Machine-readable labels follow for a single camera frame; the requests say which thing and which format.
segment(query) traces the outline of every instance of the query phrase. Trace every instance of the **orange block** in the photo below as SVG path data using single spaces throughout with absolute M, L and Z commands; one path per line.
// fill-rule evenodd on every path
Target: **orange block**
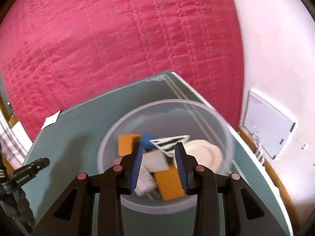
M 118 136 L 118 155 L 125 156 L 131 154 L 133 143 L 139 141 L 141 135 L 126 134 Z
M 171 200 L 185 195 L 178 170 L 170 164 L 170 170 L 154 173 L 154 179 L 163 200 Z

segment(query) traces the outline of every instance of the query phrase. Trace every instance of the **red quilted fabric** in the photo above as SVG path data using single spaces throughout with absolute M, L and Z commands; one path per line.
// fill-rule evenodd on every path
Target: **red quilted fabric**
M 243 51 L 233 0 L 17 0 L 0 69 L 34 140 L 46 117 L 170 69 L 237 127 Z

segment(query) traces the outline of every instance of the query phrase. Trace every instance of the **transparent plastic bowl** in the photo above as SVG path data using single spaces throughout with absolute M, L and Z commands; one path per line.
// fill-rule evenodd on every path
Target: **transparent plastic bowl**
M 169 99 L 141 106 L 118 120 L 105 135 L 98 153 L 98 172 L 113 166 L 118 135 L 150 133 L 156 138 L 190 135 L 189 140 L 204 139 L 219 146 L 223 162 L 218 174 L 229 175 L 234 156 L 234 142 L 223 117 L 209 106 L 190 100 Z M 196 196 L 170 201 L 150 200 L 146 196 L 122 195 L 121 204 L 148 214 L 172 214 L 196 206 Z

